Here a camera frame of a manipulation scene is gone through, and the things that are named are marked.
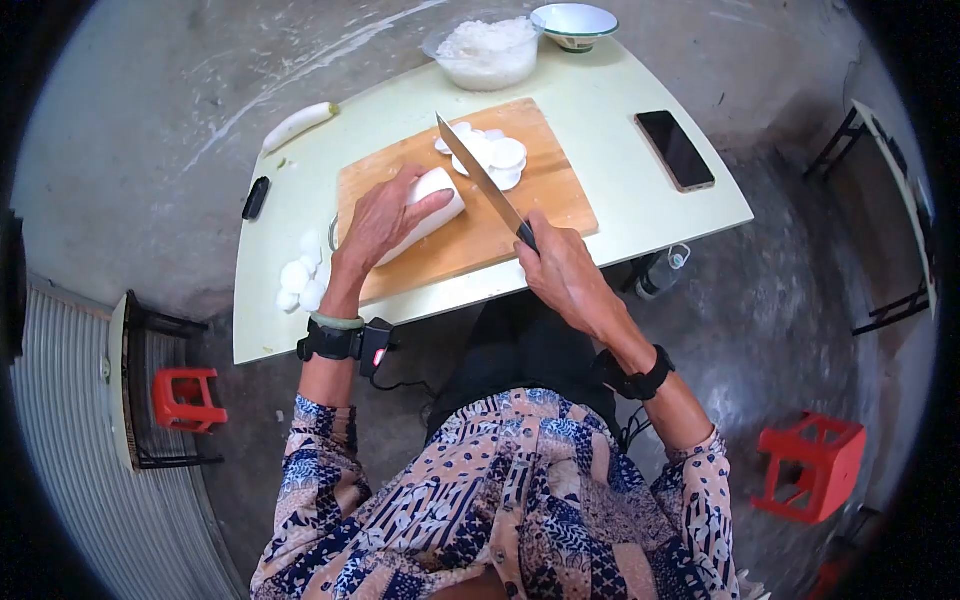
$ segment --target bowl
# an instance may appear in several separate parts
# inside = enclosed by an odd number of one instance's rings
[[[532,30],[528,36],[507,47],[495,50],[484,44],[461,47],[453,56],[444,42],[463,23],[480,21],[487,24],[523,18]],[[516,85],[530,77],[537,66],[537,45],[543,34],[542,23],[532,18],[529,11],[512,9],[484,9],[464,13],[446,21],[430,32],[423,41],[423,53],[437,61],[454,84],[469,91],[495,91]]]
[[[620,28],[615,16],[589,4],[548,4],[536,9],[533,16],[542,23],[547,37],[574,54],[593,50],[597,39]]]

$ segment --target kitchen knife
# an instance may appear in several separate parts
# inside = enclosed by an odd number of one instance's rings
[[[534,249],[534,252],[540,254],[540,251],[537,250],[537,242],[534,241],[534,231],[530,228],[530,223],[524,221],[520,213],[516,212],[514,206],[510,204],[507,197],[503,195],[500,188],[498,188],[496,183],[490,178],[487,170],[480,166],[477,159],[474,158],[470,151],[467,150],[467,147],[464,146],[464,142],[460,141],[460,138],[457,137],[457,134],[446,124],[446,121],[439,113],[437,113],[437,127],[440,128],[440,137],[444,139],[444,142],[446,142],[446,145],[450,148],[450,152],[463,163],[470,178],[477,184],[477,187],[479,187],[483,195],[487,197],[487,200],[493,204],[493,208],[496,208],[500,218],[507,224],[510,231],[512,231],[516,237],[520,238],[524,244]]]

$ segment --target smartphone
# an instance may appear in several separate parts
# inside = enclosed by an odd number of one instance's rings
[[[670,179],[682,192],[692,192],[716,183],[709,167],[669,110],[641,112],[636,124],[654,145]]]

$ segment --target plastic bottle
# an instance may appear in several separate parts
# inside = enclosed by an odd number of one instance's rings
[[[686,254],[675,248],[686,249]],[[652,300],[669,290],[680,279],[681,271],[690,258],[690,247],[687,244],[671,246],[666,252],[659,252],[654,264],[636,281],[636,294],[645,300]]]

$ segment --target table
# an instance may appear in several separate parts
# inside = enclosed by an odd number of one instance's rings
[[[926,310],[926,308],[930,309],[930,318],[936,320],[937,288],[932,270],[934,257],[930,244],[932,241],[930,238],[930,217],[926,212],[925,204],[921,206],[917,202],[917,197],[920,194],[916,193],[914,186],[907,181],[906,159],[903,157],[896,140],[887,135],[873,110],[856,100],[852,103],[853,106],[847,113],[843,124],[830,139],[826,148],[810,163],[810,166],[804,172],[804,179],[820,167],[825,166],[823,178],[824,181],[828,180],[830,173],[836,168],[837,164],[853,149],[853,144],[868,133],[876,142],[884,161],[894,176],[900,197],[903,199],[903,205],[906,207],[907,216],[910,219],[914,238],[917,240],[917,248],[920,251],[920,259],[924,267],[924,276],[916,291],[871,311],[869,314],[871,322],[855,328],[852,331],[855,337],[902,321]],[[830,154],[844,138],[847,138],[848,141],[843,149],[836,157],[830,158]]]
[[[307,315],[279,311],[274,302],[283,265],[298,257],[309,227],[325,238],[336,214],[337,174],[343,167],[447,119],[533,97],[563,146],[599,223],[586,238],[598,266],[642,256],[754,218],[720,155],[677,100],[643,64],[611,37],[572,55],[542,40],[537,70],[509,89],[475,93],[455,87],[431,62],[341,104],[342,112],[260,158],[252,180],[272,187],[255,222],[244,222],[237,251],[233,361],[246,363],[296,347]],[[634,114],[670,110],[707,162],[716,184],[682,194],[674,187]],[[287,160],[282,169],[277,166]],[[324,260],[329,252],[324,249]],[[514,258],[399,294],[360,310],[403,324],[524,289]]]
[[[138,440],[136,414],[153,412],[150,410],[151,385],[144,381],[148,330],[188,340],[194,333],[206,330],[206,325],[148,310],[136,301],[133,290],[124,294],[113,310],[108,336],[109,410],[113,446],[120,464],[137,472],[148,468],[197,467],[223,463],[221,456],[154,456]],[[147,406],[135,406],[133,403],[136,401],[146,402]],[[141,435],[149,430],[144,425],[145,423],[141,423],[139,427]]]

